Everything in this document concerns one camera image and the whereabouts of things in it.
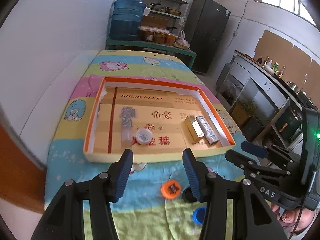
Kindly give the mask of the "person's right hand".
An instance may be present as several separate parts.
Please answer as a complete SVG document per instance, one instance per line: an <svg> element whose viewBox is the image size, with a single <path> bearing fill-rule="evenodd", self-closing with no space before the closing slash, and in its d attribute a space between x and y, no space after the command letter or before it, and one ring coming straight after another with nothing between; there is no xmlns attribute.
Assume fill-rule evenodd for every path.
<svg viewBox="0 0 320 240"><path fill-rule="evenodd" d="M305 230L311 224L315 216L314 211L303 209L300 220L298 221L300 209L284 211L283 214L280 215L280 207L272 203L271 210L275 214L281 226L283 228L289 228L290 233L299 233L300 231Z"/></svg>

